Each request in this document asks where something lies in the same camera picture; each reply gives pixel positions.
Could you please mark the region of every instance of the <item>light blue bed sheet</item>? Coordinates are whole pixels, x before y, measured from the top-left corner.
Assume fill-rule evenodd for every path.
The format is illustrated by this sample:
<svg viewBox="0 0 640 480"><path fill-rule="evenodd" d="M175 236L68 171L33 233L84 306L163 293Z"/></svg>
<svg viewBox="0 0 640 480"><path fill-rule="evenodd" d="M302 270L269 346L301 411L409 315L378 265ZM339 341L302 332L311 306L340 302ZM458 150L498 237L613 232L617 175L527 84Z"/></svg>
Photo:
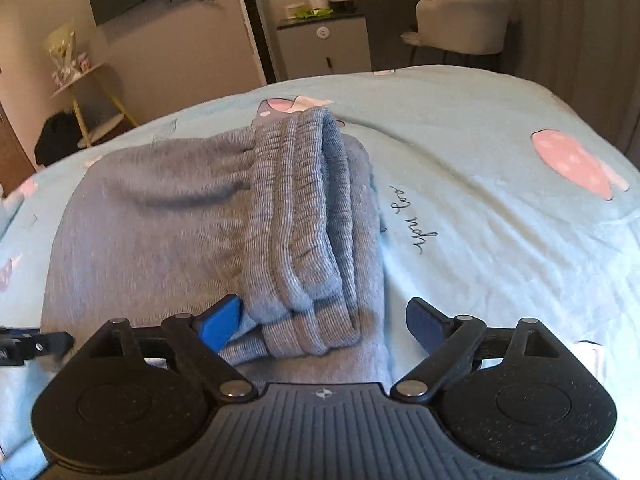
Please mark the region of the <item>light blue bed sheet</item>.
<svg viewBox="0 0 640 480"><path fill-rule="evenodd" d="M188 108L69 157L37 174L36 193L0 240L0 266L17 262L0 292L0 324L39 324L52 240L85 163L126 146L246 126L263 99L299 95L333 101L343 131L369 152L386 229L394 380L424 358L404 321L413 296L491 326L537 317L567 345L606 348L604 383L618 427L602 463L636 478L640 173L551 92L510 76L430 66L284 82ZM559 176L530 139L546 128L579 140L630 189L605 201ZM437 235L415 238L418 229Z"/></svg>

